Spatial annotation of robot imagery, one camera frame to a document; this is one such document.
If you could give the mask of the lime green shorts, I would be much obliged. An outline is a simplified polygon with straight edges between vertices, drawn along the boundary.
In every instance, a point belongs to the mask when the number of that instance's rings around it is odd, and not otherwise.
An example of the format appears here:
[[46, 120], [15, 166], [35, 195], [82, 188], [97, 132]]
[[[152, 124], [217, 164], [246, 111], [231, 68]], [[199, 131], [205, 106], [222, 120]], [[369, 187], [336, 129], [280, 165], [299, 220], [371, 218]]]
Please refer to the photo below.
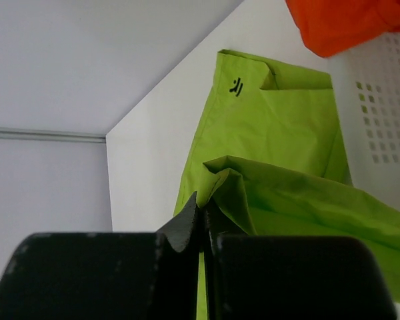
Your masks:
[[222, 50], [175, 211], [195, 195], [248, 235], [358, 239], [396, 308], [400, 212], [346, 184], [347, 170], [328, 74]]

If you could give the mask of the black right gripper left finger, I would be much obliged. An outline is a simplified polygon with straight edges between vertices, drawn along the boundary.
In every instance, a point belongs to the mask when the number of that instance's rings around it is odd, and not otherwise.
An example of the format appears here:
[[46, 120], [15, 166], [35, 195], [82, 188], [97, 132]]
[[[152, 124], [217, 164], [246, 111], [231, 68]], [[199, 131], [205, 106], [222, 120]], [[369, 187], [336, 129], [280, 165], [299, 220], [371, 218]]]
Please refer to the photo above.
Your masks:
[[0, 319], [194, 319], [199, 210], [152, 233], [34, 233], [0, 278]]

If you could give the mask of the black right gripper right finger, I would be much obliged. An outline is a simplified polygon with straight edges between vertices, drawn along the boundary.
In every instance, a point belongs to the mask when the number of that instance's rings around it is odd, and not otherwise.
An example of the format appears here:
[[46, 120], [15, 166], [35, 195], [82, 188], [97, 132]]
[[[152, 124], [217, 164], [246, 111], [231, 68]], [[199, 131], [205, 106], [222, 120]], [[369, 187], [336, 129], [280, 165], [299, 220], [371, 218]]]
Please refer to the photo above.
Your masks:
[[248, 235], [203, 209], [209, 319], [395, 319], [379, 266], [345, 236]]

